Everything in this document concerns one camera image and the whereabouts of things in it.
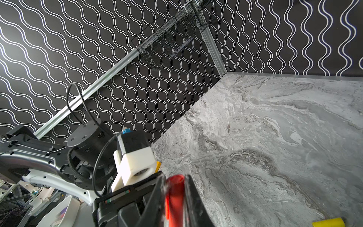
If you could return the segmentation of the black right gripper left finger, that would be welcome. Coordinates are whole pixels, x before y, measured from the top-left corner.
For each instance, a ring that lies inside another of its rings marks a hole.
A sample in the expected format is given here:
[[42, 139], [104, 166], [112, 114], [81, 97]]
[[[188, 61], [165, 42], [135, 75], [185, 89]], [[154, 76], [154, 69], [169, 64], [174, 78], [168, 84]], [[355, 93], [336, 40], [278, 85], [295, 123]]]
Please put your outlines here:
[[163, 227], [165, 215], [165, 175], [157, 177], [157, 182], [152, 191], [148, 204], [135, 227]]

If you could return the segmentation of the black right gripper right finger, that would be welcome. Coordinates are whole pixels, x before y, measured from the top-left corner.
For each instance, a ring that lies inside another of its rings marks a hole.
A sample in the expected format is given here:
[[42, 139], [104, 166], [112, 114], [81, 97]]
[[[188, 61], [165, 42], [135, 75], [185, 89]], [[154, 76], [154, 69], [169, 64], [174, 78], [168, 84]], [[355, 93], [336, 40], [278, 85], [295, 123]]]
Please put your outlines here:
[[184, 227], [214, 227], [191, 175], [184, 179]]

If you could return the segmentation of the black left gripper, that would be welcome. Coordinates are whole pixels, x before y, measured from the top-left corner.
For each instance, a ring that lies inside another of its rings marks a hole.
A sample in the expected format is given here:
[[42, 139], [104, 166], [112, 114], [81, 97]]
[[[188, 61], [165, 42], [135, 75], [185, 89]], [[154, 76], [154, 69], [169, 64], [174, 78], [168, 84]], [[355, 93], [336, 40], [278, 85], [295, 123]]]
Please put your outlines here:
[[92, 205], [95, 226], [135, 227], [161, 174], [159, 171], [139, 183], [95, 199]]

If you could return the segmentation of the red pen cap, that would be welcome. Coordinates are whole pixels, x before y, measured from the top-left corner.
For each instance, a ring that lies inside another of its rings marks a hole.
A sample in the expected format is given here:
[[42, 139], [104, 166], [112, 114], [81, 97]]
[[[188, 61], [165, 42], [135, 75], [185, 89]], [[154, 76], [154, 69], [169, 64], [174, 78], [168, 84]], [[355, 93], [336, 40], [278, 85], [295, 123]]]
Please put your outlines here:
[[184, 180], [183, 175], [174, 175], [166, 181], [165, 217], [169, 227], [183, 227]]

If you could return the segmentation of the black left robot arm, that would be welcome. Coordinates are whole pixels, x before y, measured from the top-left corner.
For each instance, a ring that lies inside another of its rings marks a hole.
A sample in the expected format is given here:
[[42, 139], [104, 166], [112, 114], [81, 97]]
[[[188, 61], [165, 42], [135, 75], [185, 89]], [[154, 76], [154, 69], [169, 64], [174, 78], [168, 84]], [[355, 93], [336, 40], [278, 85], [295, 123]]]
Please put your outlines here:
[[97, 227], [158, 227], [165, 177], [144, 132], [114, 134], [94, 117], [63, 144], [41, 141], [23, 125], [1, 138], [1, 176], [43, 184], [92, 205]]

